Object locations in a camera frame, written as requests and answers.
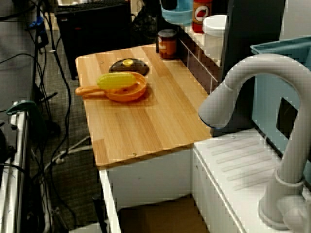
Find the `orange frying pan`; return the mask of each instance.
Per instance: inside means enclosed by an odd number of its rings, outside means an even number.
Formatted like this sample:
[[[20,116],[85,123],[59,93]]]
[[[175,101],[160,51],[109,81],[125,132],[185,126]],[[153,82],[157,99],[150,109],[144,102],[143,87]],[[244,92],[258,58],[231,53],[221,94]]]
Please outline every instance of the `orange frying pan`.
[[[141,97],[147,87],[147,81],[145,77],[136,72],[126,72],[133,74],[136,78],[136,83],[130,87],[121,89],[103,90],[98,86],[81,86],[75,91],[76,95],[86,98],[102,98],[108,97],[111,100],[117,102],[130,102]]]

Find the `plastic bottle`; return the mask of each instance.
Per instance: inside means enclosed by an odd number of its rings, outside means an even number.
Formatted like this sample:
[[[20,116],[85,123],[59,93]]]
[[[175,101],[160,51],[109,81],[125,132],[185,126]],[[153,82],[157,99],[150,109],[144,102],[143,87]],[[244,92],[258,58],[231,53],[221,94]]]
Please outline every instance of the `plastic bottle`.
[[[192,29],[196,33],[203,34],[203,20],[211,16],[213,0],[194,0],[192,12]]]

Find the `frying pan handle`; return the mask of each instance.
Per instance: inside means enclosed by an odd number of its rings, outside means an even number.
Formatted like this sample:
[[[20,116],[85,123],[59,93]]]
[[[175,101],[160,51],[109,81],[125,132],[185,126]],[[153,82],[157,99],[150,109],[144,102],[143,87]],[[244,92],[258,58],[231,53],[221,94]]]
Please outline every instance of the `frying pan handle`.
[[[90,94],[98,91],[104,92],[104,90],[100,89],[98,86],[80,86],[75,90],[75,93],[78,96],[82,96],[84,94]]]

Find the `blue container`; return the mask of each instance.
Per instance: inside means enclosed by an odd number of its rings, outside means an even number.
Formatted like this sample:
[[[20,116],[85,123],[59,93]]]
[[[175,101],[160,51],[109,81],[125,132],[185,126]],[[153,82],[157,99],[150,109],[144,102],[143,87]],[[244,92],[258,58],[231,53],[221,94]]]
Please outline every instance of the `blue container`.
[[[178,25],[190,25],[192,23],[193,0],[177,0],[177,7],[173,10],[165,10],[162,7],[162,16],[168,23]]]

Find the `glass jar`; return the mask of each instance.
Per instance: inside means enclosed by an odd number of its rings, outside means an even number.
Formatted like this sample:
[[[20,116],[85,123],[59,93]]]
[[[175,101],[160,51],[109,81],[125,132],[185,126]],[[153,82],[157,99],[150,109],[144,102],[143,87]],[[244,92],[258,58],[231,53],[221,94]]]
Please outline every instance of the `glass jar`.
[[[174,29],[164,29],[158,33],[159,54],[164,60],[176,58],[177,32]]]

